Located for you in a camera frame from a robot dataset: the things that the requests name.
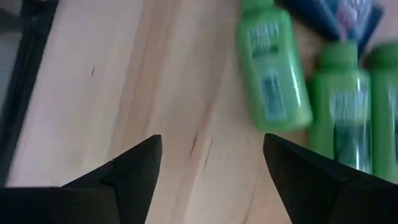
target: light wood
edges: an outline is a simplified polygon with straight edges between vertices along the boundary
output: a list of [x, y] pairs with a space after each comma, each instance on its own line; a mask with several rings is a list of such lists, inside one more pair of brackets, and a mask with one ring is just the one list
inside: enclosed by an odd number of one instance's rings
[[[398, 35], [398, 3], [380, 2], [373, 42]], [[238, 19], [238, 0], [61, 1], [9, 185], [62, 185], [161, 134], [147, 223], [290, 223], [248, 114]], [[309, 77], [323, 41], [294, 31]]]

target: bottle label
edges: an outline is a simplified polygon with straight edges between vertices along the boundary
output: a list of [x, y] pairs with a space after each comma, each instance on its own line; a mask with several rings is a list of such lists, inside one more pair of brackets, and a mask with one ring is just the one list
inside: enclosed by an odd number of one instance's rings
[[276, 69], [264, 65], [268, 60], [275, 60], [279, 53], [279, 37], [279, 21], [266, 22], [249, 30], [251, 57], [260, 78], [265, 117], [270, 122], [287, 118], [279, 73]]
[[279, 22], [268, 22], [249, 30], [252, 58], [258, 58], [279, 51], [277, 42], [280, 36]]
[[332, 94], [335, 159], [363, 172], [371, 171], [371, 132], [368, 88]]
[[390, 91], [390, 107], [392, 111], [392, 125], [394, 130], [394, 146], [396, 152], [396, 162], [398, 162], [398, 90]]
[[264, 72], [261, 82], [262, 95], [268, 121], [283, 121], [287, 118], [286, 107], [280, 89], [279, 76], [276, 70]]

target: black frame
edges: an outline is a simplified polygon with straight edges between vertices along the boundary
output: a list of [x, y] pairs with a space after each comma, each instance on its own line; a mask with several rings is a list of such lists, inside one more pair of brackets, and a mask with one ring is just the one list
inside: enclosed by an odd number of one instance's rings
[[23, 0], [22, 39], [0, 115], [0, 186], [7, 181], [57, 4], [54, 0]]

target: green bottle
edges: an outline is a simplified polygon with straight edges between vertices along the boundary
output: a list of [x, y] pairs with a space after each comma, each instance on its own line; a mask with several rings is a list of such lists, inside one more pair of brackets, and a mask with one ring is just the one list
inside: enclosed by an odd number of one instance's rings
[[398, 42], [372, 51], [373, 174], [398, 183]]
[[327, 45], [310, 87], [311, 149], [371, 173], [370, 78], [358, 68], [354, 42]]
[[252, 118], [258, 130], [309, 126], [312, 111], [289, 14], [271, 0], [243, 0], [236, 38]]

